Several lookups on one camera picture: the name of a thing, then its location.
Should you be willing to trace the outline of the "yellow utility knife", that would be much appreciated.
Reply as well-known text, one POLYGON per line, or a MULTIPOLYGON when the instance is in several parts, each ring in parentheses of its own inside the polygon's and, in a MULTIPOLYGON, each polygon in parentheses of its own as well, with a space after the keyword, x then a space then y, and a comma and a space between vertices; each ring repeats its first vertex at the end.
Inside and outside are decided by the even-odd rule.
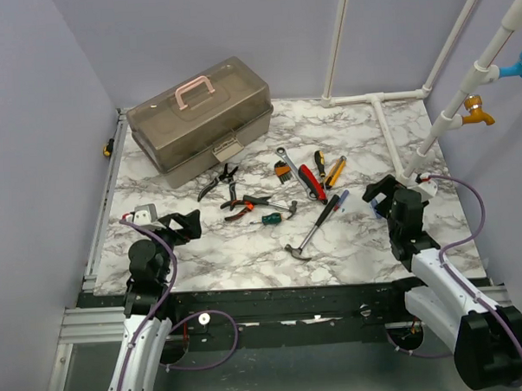
POLYGON ((346 166, 347 158, 346 156, 341 156, 335 164, 332 166, 331 170, 329 171, 325 181, 324 186, 326 189, 332 189, 338 178, 340 177, 340 173, 342 172, 343 168, 346 166))

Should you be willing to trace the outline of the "small claw hammer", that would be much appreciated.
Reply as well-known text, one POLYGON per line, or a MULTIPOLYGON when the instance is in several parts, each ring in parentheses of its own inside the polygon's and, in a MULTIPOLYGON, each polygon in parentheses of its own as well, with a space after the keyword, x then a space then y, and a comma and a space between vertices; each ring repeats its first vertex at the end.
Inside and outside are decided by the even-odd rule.
POLYGON ((291 205, 288 206, 286 204, 272 202, 272 201, 270 201, 269 197, 256 197, 256 196, 250 196, 250 195, 245 195, 243 197, 243 201, 249 202, 251 204, 253 203, 255 206, 260 205, 260 206, 264 206, 264 207, 273 207, 273 208, 277 208, 281 211, 288 212, 288 215, 289 215, 288 220, 291 219, 294 215, 296 215, 297 204, 298 204, 297 201, 293 200, 291 202, 291 205))

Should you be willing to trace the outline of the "yellow black screwdriver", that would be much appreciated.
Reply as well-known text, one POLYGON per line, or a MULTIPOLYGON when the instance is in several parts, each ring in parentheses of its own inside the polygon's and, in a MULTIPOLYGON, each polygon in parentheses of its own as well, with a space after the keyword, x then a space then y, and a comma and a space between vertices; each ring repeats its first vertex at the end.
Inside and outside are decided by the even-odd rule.
POLYGON ((325 180, 326 173, 325 173, 325 155, 319 151, 316 150, 314 153, 314 160, 318 169, 318 173, 322 180, 325 180))

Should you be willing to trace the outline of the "red black utility tool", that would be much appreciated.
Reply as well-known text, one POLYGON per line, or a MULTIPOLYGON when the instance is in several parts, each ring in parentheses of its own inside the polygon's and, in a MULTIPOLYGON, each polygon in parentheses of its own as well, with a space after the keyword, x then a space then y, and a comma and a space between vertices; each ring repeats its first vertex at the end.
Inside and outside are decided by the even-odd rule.
POLYGON ((318 182, 317 178, 304 164, 298 168, 298 176, 300 180, 306 185, 307 194, 311 199, 317 200, 324 205, 328 203, 327 195, 318 182))

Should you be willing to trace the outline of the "large black-handled claw hammer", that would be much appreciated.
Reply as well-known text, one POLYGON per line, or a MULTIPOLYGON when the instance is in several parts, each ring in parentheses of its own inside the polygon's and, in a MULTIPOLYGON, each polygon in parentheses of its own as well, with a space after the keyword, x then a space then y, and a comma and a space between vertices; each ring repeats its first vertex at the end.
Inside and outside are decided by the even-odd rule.
POLYGON ((298 247, 293 247, 289 244, 286 244, 284 246, 284 250, 291 254, 291 256, 297 260, 309 262, 312 258, 305 257, 303 254, 304 249, 306 246, 310 243, 310 240, 315 235, 317 230, 320 228, 320 226, 327 220, 328 216, 333 211, 333 208, 338 203, 340 199, 339 195, 334 195, 329 202, 326 204, 325 208, 320 213, 319 218, 314 222, 313 227, 309 231, 309 233, 306 235, 306 238, 300 243, 298 247))

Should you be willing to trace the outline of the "beige plastic tool box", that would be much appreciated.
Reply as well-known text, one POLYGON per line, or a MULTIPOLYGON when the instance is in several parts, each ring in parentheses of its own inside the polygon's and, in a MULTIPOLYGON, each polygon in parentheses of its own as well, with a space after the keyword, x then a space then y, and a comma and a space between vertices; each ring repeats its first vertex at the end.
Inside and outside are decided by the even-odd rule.
POLYGON ((234 56, 126 113, 132 138, 179 188, 267 133, 269 85, 234 56))

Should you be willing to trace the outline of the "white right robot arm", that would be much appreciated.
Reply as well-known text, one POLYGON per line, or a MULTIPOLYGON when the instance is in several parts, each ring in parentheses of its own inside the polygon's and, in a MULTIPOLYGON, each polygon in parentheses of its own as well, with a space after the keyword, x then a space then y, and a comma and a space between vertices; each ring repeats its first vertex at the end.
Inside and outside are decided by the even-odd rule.
POLYGON ((522 312, 502 306, 469 281, 424 229, 427 201, 389 175, 371 183, 363 199, 384 199, 374 210, 387 221, 393 256, 421 285, 392 294, 388 313, 419 317, 449 348, 467 387, 522 385, 522 312))

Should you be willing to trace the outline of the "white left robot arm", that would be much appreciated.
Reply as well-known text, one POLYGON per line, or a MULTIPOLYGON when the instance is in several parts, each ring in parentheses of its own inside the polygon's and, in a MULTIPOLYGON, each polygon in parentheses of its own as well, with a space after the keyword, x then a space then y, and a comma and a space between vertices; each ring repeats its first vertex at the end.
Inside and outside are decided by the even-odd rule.
POLYGON ((138 208, 121 223, 143 235, 127 251, 130 278, 124 296, 122 343, 107 391, 153 391, 167 338, 181 323, 170 294, 177 278, 174 248, 201 237, 198 209, 171 213, 152 221, 138 208))

